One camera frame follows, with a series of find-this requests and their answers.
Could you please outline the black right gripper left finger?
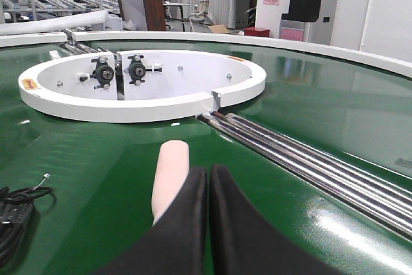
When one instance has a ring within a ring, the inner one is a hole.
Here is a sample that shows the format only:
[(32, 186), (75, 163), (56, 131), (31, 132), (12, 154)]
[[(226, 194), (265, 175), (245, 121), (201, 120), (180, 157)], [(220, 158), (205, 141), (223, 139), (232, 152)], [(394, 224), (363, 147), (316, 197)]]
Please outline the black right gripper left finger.
[(203, 274), (207, 170), (190, 169), (172, 204), (128, 250), (95, 274)]

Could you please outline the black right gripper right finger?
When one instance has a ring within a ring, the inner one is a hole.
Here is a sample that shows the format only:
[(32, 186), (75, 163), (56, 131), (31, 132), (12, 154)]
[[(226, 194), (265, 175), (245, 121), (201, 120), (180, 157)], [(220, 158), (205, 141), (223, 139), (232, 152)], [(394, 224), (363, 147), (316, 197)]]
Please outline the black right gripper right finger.
[(211, 170), (209, 224), (215, 274), (340, 273), (272, 227), (223, 165)]

